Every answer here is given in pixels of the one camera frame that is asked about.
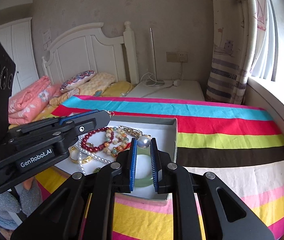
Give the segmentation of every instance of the pink blanket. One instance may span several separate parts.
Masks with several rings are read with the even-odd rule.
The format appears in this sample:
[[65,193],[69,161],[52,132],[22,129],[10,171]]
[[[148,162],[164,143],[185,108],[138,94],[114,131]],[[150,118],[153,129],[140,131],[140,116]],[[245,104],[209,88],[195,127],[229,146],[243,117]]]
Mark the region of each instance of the pink blanket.
[[31,122],[54,96],[60,96],[60,85],[51,86],[48,76],[43,76],[33,84],[9,99],[9,123]]

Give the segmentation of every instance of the wall socket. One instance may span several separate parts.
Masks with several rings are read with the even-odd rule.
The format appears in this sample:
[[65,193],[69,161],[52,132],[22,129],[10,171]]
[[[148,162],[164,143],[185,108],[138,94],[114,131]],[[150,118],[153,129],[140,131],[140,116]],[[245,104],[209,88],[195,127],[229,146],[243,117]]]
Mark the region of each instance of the wall socket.
[[187,52],[166,52],[166,62],[187,62]]

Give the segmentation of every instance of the white headboard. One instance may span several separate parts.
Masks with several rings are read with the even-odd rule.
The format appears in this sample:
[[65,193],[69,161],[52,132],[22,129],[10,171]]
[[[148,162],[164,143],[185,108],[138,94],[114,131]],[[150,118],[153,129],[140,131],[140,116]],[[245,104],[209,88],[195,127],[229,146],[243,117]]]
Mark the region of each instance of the white headboard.
[[[125,22],[123,36],[115,38],[107,38],[103,34],[103,24],[89,23],[74,27],[52,42],[48,48],[50,59],[46,61],[43,56],[42,66],[53,84],[63,83],[86,70],[113,74],[117,82],[126,81],[126,76],[129,76],[132,84],[139,83],[131,23]],[[122,44],[126,48],[129,73],[125,73]]]

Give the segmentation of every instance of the striped tablecloth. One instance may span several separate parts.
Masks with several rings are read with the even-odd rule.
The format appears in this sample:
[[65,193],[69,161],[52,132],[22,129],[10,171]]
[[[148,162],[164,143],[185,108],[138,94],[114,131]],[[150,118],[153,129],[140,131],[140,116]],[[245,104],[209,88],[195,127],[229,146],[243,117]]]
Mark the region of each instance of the striped tablecloth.
[[[193,173],[213,171],[276,239],[284,234],[284,136],[263,109],[188,100],[73,96],[52,114],[91,109],[176,118],[176,162]],[[48,169],[37,179],[46,197],[66,178]],[[117,194],[114,239],[173,239],[172,214],[171,199],[165,206],[155,206]]]

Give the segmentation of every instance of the white wardrobe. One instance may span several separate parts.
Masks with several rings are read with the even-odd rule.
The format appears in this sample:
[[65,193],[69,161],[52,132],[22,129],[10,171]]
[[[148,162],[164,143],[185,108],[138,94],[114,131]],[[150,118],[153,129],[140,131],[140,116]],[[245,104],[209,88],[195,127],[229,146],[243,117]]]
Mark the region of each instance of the white wardrobe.
[[39,79],[32,47],[31,19],[0,25],[0,42],[16,65],[12,95]]

